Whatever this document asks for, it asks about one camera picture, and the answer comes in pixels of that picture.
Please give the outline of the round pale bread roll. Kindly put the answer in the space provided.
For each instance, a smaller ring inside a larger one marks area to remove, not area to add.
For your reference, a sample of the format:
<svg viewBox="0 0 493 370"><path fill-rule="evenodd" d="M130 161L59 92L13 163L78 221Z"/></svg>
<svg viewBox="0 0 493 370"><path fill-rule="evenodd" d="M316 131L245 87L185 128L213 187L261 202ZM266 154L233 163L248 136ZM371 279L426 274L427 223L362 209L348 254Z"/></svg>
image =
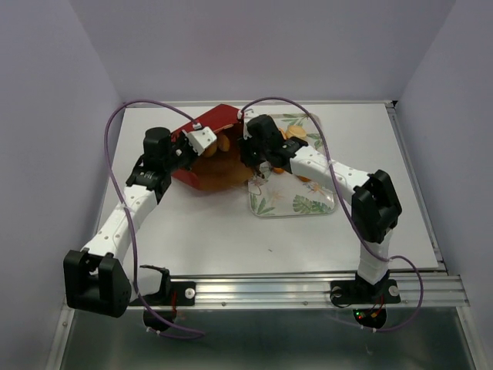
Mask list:
<svg viewBox="0 0 493 370"><path fill-rule="evenodd" d="M302 126L291 125L291 126L288 126L286 129L286 137L288 139L292 138L292 137L296 137L296 138L301 139L301 140L306 140L307 139L307 132L305 131L305 129Z"/></svg>

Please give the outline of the red brown paper bag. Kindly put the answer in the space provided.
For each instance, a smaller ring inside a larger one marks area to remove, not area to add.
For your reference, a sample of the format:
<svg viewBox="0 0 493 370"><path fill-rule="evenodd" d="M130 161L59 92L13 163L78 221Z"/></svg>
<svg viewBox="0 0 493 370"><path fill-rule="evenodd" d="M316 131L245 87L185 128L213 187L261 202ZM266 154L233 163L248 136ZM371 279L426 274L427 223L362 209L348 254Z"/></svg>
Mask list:
<svg viewBox="0 0 493 370"><path fill-rule="evenodd" d="M227 135L230 151L210 158L200 156L189 170L177 170L174 180L196 190L217 192L242 185L253 176L253 170L240 160L238 140L243 137L243 127L237 119L238 112L233 106L219 104L196 117L199 124L209 127L216 135Z"/></svg>

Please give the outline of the long orange baguette bread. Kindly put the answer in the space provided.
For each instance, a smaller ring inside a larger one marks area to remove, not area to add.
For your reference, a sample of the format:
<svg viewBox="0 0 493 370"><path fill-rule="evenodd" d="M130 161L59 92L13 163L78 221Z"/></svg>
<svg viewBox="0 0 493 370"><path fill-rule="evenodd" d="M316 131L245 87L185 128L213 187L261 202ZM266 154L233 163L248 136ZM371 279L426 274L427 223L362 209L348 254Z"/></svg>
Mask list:
<svg viewBox="0 0 493 370"><path fill-rule="evenodd" d="M281 134L281 136L282 136L283 140L286 140L286 139L287 139L286 133L285 133L285 132L284 132L281 128L279 128L278 130L280 131L280 134ZM277 150L277 151L276 151L276 158L277 158L277 159L276 159L277 166L275 166L275 165L272 163L272 164L271 164L271 166L272 166L272 171L273 171L274 173L277 173L277 174L284 173L284 172L285 172L285 170L283 169L283 162L285 161L285 159L284 159L283 154L282 154L279 150Z"/></svg>

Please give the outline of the metal serving tongs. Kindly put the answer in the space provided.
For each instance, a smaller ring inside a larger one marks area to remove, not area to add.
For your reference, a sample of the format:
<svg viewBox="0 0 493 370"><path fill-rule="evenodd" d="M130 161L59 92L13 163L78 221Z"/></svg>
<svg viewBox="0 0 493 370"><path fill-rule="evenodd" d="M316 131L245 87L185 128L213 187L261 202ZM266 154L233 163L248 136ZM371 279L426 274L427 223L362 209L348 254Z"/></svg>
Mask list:
<svg viewBox="0 0 493 370"><path fill-rule="evenodd" d="M264 174L258 168L253 169L253 177L251 179L251 182L258 187L266 183L266 178Z"/></svg>

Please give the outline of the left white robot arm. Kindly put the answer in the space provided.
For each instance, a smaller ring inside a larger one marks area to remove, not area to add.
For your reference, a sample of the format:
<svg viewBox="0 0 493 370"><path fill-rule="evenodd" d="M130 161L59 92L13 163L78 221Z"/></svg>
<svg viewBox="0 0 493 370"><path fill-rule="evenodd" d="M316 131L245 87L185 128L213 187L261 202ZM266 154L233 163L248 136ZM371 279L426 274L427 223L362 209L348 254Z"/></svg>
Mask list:
<svg viewBox="0 0 493 370"><path fill-rule="evenodd" d="M216 140L210 129L178 132L148 129L143 154L136 161L119 202L105 223L81 250L70 250L63 261L65 296L70 308L114 318L122 316L136 300L136 279L122 263L136 245L136 233L168 190L172 175L189 169Z"/></svg>

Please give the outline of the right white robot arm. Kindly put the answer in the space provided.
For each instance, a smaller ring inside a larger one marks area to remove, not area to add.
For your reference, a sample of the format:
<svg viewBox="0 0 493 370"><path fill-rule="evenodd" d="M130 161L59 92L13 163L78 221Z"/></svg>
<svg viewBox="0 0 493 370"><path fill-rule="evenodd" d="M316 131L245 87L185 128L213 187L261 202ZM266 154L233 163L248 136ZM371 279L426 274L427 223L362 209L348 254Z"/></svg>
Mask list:
<svg viewBox="0 0 493 370"><path fill-rule="evenodd" d="M382 292L388 272L392 230L402 206L388 173L368 173L331 160L297 137L285 139L271 116L240 112L243 125L239 139L240 160L256 168L268 162L272 167L306 177L334 192L342 206L350 206L348 218L361 242L360 261L354 282L355 294L371 301Z"/></svg>

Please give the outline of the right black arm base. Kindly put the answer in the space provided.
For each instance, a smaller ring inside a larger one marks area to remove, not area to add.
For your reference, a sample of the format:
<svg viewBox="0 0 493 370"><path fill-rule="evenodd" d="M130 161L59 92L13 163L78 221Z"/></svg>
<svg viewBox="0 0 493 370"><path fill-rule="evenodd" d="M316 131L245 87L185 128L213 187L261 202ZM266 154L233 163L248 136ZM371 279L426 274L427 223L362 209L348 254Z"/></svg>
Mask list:
<svg viewBox="0 0 493 370"><path fill-rule="evenodd" d="M393 279L375 285L365 280L332 281L330 302L337 308L353 309L355 321L364 328L382 329L387 320L386 305L400 304L401 296Z"/></svg>

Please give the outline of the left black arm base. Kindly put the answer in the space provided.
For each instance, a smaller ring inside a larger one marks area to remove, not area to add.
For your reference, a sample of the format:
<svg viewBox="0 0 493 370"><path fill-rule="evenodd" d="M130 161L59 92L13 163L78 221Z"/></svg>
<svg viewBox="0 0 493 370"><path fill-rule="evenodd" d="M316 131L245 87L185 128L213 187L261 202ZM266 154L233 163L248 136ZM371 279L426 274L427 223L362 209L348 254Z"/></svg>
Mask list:
<svg viewBox="0 0 493 370"><path fill-rule="evenodd" d="M175 324L178 308L195 305L196 282L168 279L160 284L157 292L145 294L143 297L158 315L157 318L145 308L143 312L144 325L162 334L170 329L169 323Z"/></svg>

